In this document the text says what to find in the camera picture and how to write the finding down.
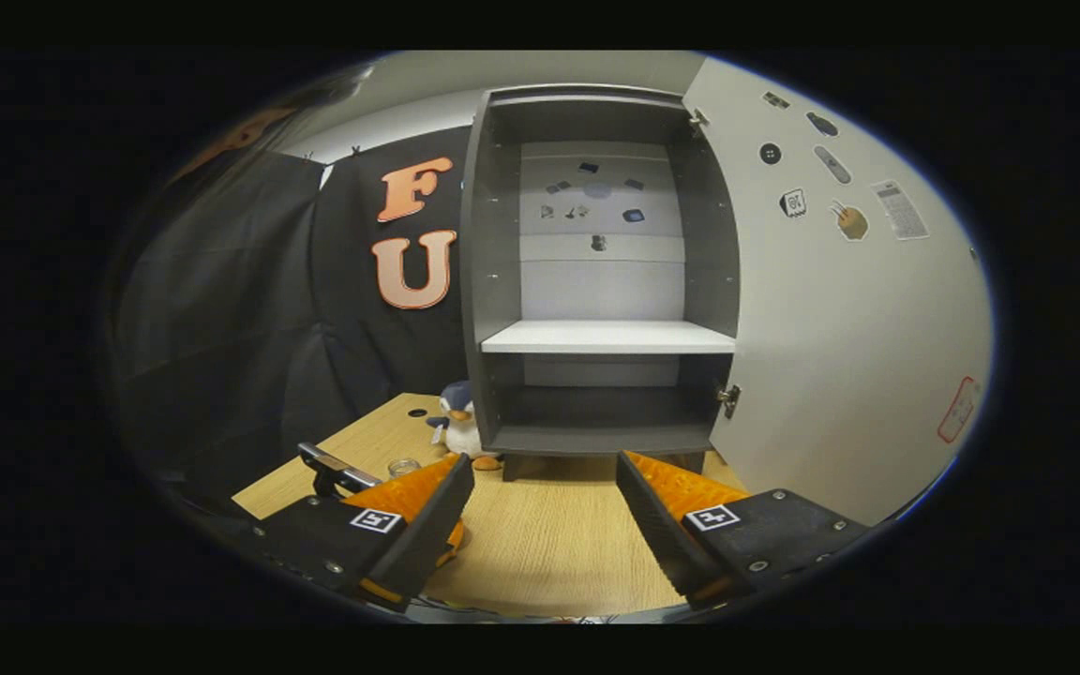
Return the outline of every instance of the sticker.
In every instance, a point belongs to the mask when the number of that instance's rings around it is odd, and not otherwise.
[[[386,535],[394,526],[394,523],[401,519],[402,516],[397,513],[387,513],[384,510],[368,508],[352,518],[351,525]]]
[[[846,170],[841,165],[840,160],[836,159],[834,154],[824,146],[814,147],[814,157],[819,158],[823,162],[823,166],[826,166],[828,172],[832,172],[833,178],[836,178],[840,185],[849,185],[852,183],[852,174],[849,170]]]
[[[769,166],[775,165],[781,161],[781,148],[772,143],[766,143],[761,146],[761,161]]]
[[[586,197],[591,197],[592,200],[606,200],[611,195],[611,187],[606,183],[588,183],[586,187],[582,188],[582,192],[586,193]]]
[[[807,119],[811,120],[811,124],[814,124],[814,129],[820,130],[823,136],[836,136],[840,133],[840,130],[836,129],[836,124],[832,124],[831,121],[814,114],[814,112],[807,112]]]
[[[827,210],[836,214],[836,226],[840,227],[840,233],[845,239],[849,242],[861,242],[865,239],[865,233],[869,231],[869,221],[865,219],[865,214],[853,206],[840,204],[837,200],[832,200],[832,205],[828,205]]]
[[[891,219],[891,227],[894,227],[894,237],[899,239],[899,242],[928,238],[928,228],[922,222],[922,218],[919,217],[919,212],[897,183],[882,180],[882,183],[873,185],[872,188],[874,188],[878,200],[882,201],[886,217]]]
[[[792,191],[781,195],[778,205],[781,206],[781,213],[788,217],[800,217],[807,213],[807,195],[802,193],[802,188],[792,189]]]
[[[956,436],[960,435],[964,423],[973,415],[973,399],[977,397],[981,392],[982,386],[977,384],[972,377],[966,377],[964,380],[961,380],[961,387],[956,390],[956,396],[953,397],[953,405],[948,406],[948,413],[944,415],[943,422],[940,422],[940,428],[935,429],[935,433],[939,433],[946,444],[951,444],[953,441],[956,441]]]
[[[690,518],[690,523],[693,523],[694,527],[706,532],[708,529],[716,529],[716,527],[724,527],[732,525],[733,523],[739,523],[741,517],[731,512],[726,505],[719,504],[714,505],[714,508],[704,508],[700,510],[691,510],[690,513],[686,514],[686,517]]]
[[[778,96],[772,93],[772,91],[766,91],[766,95],[764,95],[762,98],[766,99],[766,102],[772,107],[781,108],[781,110],[785,110],[785,108],[789,107],[789,104],[786,103],[783,97]]]

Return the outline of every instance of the plush toy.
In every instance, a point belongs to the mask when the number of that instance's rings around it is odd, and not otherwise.
[[[443,432],[444,444],[449,451],[467,454],[477,471],[502,468],[497,453],[481,449],[477,420],[473,417],[473,388],[469,380],[454,381],[441,392],[441,411],[444,417],[428,418],[428,424],[436,428],[436,433],[432,435],[433,444],[441,442]]]

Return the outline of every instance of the white shelf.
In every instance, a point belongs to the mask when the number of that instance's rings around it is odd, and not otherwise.
[[[686,321],[518,321],[481,343],[485,353],[731,354],[735,340]]]

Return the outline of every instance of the cabinet door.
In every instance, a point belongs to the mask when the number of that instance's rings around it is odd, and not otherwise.
[[[706,120],[741,254],[742,392],[712,444],[751,491],[881,522],[946,469],[990,384],[971,239],[924,176],[801,94],[707,59],[685,104]]]

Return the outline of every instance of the table surface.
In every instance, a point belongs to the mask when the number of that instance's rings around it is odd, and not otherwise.
[[[428,415],[410,417],[411,409]],[[388,465],[444,457],[431,444],[431,394],[400,394],[319,447],[389,480]],[[526,458],[519,478],[475,471],[462,518],[465,542],[423,592],[456,606],[499,615],[604,616],[680,606],[615,483],[616,458]],[[743,489],[719,454],[707,449],[703,475]],[[313,472],[298,458],[232,499],[258,518],[312,495]]]

